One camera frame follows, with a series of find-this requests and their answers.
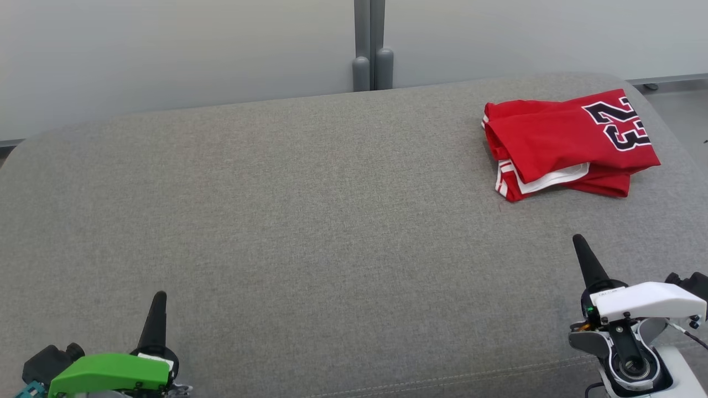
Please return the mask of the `red jersey with white sleeves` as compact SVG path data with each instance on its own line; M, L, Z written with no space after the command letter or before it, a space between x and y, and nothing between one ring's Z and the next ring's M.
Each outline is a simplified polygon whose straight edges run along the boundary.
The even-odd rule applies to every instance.
M589 163L632 175L660 166L644 123L623 89L568 101L486 103L481 126L497 164L511 160L524 183Z

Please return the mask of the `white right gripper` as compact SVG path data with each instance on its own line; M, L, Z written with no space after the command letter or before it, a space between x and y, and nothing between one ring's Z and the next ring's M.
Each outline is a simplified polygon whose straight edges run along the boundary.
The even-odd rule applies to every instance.
M584 236L575 234L573 245L587 290L609 280ZM695 293L673 283L653 281L591 293L589 300L588 305L582 306L584 316L605 320L605 323L625 319L704 318L707 310L706 300Z

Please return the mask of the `grey fabric sofa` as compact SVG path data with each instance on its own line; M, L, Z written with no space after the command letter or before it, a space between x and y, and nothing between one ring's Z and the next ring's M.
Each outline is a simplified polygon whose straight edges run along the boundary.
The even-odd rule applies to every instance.
M662 165L625 199L494 191L488 102L622 88ZM708 274L708 174L631 85L551 74L122 116L0 167L0 398L45 346L135 348L164 290L194 396L582 398L584 282Z

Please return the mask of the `red shorts with white stripe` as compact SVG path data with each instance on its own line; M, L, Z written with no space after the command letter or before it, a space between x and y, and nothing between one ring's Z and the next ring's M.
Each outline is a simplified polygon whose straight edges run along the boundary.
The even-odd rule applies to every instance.
M549 188L569 188L600 196L627 197L630 174L584 163L551 171L541 178L524 183L511 160L498 162L494 189L510 202L518 202Z

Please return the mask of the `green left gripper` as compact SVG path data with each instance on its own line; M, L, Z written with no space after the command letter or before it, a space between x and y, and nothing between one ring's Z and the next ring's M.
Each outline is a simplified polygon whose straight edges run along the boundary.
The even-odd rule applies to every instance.
M149 308L137 350L166 347L165 291L157 292ZM127 398L166 398L179 373L179 358L170 349L164 356L106 352L79 358L50 382L46 398L89 398L117 392Z

